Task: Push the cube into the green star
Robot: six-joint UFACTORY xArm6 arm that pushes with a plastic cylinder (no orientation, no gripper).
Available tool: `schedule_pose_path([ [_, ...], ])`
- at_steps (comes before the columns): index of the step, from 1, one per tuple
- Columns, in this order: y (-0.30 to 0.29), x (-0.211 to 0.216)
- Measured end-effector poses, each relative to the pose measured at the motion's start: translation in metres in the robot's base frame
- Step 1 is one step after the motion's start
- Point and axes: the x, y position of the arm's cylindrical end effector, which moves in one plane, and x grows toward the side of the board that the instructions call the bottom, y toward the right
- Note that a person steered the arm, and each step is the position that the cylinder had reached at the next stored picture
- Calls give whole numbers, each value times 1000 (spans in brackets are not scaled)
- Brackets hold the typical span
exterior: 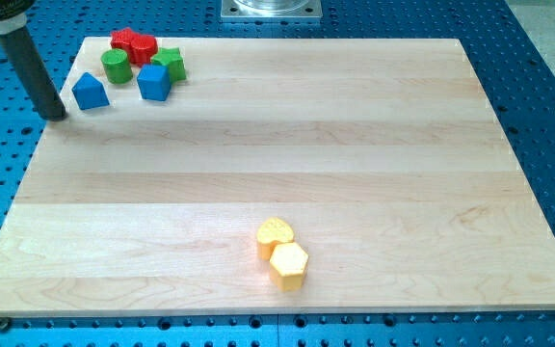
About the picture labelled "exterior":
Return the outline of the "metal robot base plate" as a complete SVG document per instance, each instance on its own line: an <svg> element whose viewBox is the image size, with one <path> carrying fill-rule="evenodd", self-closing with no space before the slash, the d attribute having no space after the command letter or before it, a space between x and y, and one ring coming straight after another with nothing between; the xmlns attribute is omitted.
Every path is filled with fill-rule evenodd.
<svg viewBox="0 0 555 347"><path fill-rule="evenodd" d="M321 0L222 0L222 19L320 18Z"/></svg>

